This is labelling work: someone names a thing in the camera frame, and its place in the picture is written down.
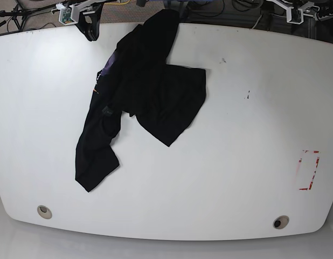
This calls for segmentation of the white power strip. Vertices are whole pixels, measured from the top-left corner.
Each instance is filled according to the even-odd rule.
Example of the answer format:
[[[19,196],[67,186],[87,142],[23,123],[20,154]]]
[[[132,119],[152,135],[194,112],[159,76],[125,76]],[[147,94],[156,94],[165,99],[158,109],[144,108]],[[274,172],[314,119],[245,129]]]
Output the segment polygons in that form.
[[[333,6],[321,7],[315,15],[316,21],[326,21],[333,18]]]

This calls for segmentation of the black T-shirt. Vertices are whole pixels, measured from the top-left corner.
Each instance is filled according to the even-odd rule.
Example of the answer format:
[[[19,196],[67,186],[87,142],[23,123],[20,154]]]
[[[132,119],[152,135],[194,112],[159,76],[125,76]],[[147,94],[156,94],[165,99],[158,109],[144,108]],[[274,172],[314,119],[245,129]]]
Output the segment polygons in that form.
[[[111,143],[122,113],[170,146],[205,102],[205,70],[167,63],[178,27],[177,11],[157,12],[117,43],[99,71],[75,150],[75,180],[86,191],[120,165]]]

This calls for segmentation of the red tape rectangle marking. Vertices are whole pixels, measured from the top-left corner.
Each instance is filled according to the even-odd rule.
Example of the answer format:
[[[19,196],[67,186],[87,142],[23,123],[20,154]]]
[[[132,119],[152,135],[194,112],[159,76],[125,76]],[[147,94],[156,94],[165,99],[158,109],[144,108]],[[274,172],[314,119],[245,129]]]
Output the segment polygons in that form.
[[[296,172],[296,189],[311,190],[319,161],[319,151],[303,150],[301,152]]]

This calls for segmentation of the black tripod stand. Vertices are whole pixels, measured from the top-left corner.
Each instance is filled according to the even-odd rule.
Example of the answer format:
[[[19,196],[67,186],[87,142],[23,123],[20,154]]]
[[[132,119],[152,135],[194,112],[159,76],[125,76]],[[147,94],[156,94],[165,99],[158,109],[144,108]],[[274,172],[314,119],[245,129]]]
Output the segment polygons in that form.
[[[25,8],[21,1],[15,1],[15,6],[12,11],[0,10],[0,28],[6,25],[6,32],[9,33],[10,22],[13,22],[16,26],[15,32],[23,32],[26,22],[29,18],[35,15],[41,15],[44,11],[49,12],[55,7],[54,4],[38,7],[38,8]]]

